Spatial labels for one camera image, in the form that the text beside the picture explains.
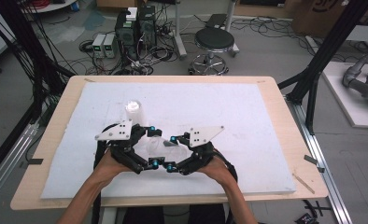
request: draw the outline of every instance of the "black stool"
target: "black stool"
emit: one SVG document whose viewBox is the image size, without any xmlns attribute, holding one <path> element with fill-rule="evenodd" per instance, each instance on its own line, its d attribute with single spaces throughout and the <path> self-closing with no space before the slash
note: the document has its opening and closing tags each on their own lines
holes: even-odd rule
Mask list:
<svg viewBox="0 0 368 224">
<path fill-rule="evenodd" d="M 233 48 L 234 37 L 229 32 L 207 27 L 196 33 L 195 44 L 199 48 L 207 50 L 207 54 L 200 54 L 193 59 L 191 67 L 188 69 L 190 75 L 195 72 L 202 75 L 222 75 L 228 72 L 225 61 L 214 53 L 226 52 Z"/>
</svg>

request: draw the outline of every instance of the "gray floor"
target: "gray floor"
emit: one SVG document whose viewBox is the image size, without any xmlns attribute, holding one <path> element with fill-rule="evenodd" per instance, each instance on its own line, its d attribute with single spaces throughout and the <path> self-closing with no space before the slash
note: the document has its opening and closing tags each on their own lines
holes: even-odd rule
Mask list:
<svg viewBox="0 0 368 224">
<path fill-rule="evenodd" d="M 105 19 L 104 16 L 115 17 L 114 13 L 99 13 L 93 4 L 85 5 L 80 12 L 72 13 L 63 9 L 42 15 L 43 21 L 61 21 L 70 17 L 68 21 L 59 23 L 65 27 L 86 27 L 84 33 L 74 42 L 62 42 L 57 45 L 66 60 L 87 57 L 78 51 L 78 44 L 91 39 L 97 32 L 113 30 L 115 21 Z M 187 24 L 195 18 L 184 18 L 182 24 Z M 193 22 L 185 32 L 192 33 L 201 27 L 200 22 Z M 276 82 L 292 77 L 308 65 L 312 55 L 307 49 L 299 45 L 298 39 L 290 37 L 265 37 L 257 32 L 245 29 L 232 29 L 235 42 L 240 53 L 232 58 L 229 53 L 222 54 L 230 67 L 226 76 L 270 76 Z M 159 63 L 153 66 L 153 75 L 187 75 L 191 59 L 201 51 L 193 45 L 193 35 L 183 36 L 188 57 L 172 63 Z M 361 52 L 353 49 L 349 44 L 344 45 L 340 55 L 359 57 Z M 7 135 L 19 121 L 22 114 L 32 103 L 32 86 L 29 79 L 21 70 L 16 59 L 6 52 L 0 57 L 3 73 L 0 74 L 0 146 Z M 74 66 L 79 73 L 85 73 L 82 65 Z M 337 101 L 333 97 L 324 79 L 320 79 L 318 89 L 317 108 L 315 113 L 315 132 L 324 156 L 333 173 L 333 178 L 340 190 L 353 223 L 368 223 L 368 129 L 352 128 Z M 24 158 L 18 163 L 5 185 L 0 190 L 0 223 L 54 223 L 63 212 L 62 209 L 13 211 L 9 204 L 21 181 L 25 169 L 21 168 Z M 322 207 L 330 207 L 326 199 L 318 200 Z M 285 202 L 254 202 L 249 203 L 256 217 L 264 223 L 294 223 L 296 219 L 309 210 L 304 208 L 302 201 Z M 167 215 L 185 213 L 186 206 L 166 207 Z M 336 223 L 331 211 L 318 213 L 320 223 Z M 185 223 L 186 216 L 166 216 L 167 223 Z"/>
</svg>

